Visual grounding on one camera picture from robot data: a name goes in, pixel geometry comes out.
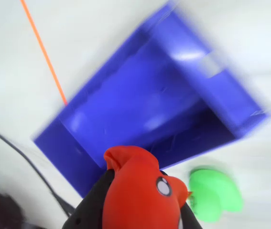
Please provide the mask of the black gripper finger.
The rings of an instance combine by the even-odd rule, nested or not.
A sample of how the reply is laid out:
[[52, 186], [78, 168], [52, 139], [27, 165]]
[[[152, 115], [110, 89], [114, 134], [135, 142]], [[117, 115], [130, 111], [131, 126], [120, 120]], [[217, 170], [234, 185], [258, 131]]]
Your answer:
[[159, 177], [159, 228], [200, 229], [194, 213], [186, 203], [190, 192], [185, 183], [162, 170]]
[[105, 197], [113, 179], [114, 170], [107, 170], [69, 216], [63, 228], [101, 229]]

